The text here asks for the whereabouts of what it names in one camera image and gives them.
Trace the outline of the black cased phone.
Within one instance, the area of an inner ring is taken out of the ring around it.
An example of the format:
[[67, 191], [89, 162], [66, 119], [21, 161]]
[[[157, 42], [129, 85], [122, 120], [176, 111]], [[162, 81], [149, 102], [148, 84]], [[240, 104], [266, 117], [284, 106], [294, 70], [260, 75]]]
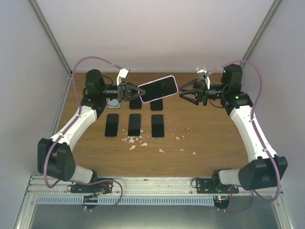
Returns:
[[150, 102], [150, 109], [151, 111], [162, 111], [163, 110], [163, 100], [155, 100]]
[[129, 108], [131, 110], [139, 110], [142, 108], [142, 102], [140, 99], [134, 99], [129, 102]]

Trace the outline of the light blue phone case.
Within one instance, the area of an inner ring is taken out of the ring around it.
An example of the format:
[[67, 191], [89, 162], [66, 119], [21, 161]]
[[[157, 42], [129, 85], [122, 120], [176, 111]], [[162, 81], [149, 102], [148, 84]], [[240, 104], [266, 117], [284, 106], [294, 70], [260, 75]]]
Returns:
[[117, 99], [108, 99], [107, 106], [109, 108], [120, 108], [121, 103]]

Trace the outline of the blue smartphone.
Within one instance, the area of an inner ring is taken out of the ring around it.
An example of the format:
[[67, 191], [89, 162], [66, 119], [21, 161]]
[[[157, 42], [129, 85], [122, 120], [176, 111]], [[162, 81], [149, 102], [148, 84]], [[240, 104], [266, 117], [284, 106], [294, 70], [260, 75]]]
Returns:
[[164, 137], [164, 117], [162, 114], [152, 115], [152, 138]]

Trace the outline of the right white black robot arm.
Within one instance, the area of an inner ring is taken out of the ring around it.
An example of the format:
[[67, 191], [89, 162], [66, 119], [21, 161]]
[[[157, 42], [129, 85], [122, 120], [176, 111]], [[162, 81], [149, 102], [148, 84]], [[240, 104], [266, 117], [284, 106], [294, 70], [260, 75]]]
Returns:
[[216, 193], [228, 186], [241, 186], [245, 190], [280, 187], [288, 162], [278, 156], [266, 139], [255, 115], [255, 103], [242, 91], [243, 71], [240, 65], [222, 67], [220, 84], [212, 84], [209, 72], [197, 68], [199, 80], [182, 85], [179, 97], [194, 105], [207, 105], [209, 100], [220, 100], [222, 107], [236, 125], [246, 148], [249, 163], [241, 169], [220, 169], [212, 175], [211, 188]]

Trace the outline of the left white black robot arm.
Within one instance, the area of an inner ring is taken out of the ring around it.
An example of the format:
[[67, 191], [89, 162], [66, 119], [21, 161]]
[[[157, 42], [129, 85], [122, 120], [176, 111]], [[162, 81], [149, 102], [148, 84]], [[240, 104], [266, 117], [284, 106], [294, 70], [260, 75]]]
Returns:
[[85, 87], [82, 98], [78, 99], [76, 113], [59, 132], [49, 139], [42, 138], [38, 143], [38, 172], [43, 175], [48, 188], [55, 187], [48, 182], [48, 177], [52, 177], [57, 182], [81, 183], [88, 193], [97, 190], [98, 180], [93, 178], [94, 171], [77, 165], [72, 151], [88, 127], [101, 116], [107, 99], [131, 101], [145, 94], [143, 89], [125, 82], [128, 73], [128, 69], [120, 69], [116, 84], [106, 84], [106, 76], [97, 69], [86, 73]]

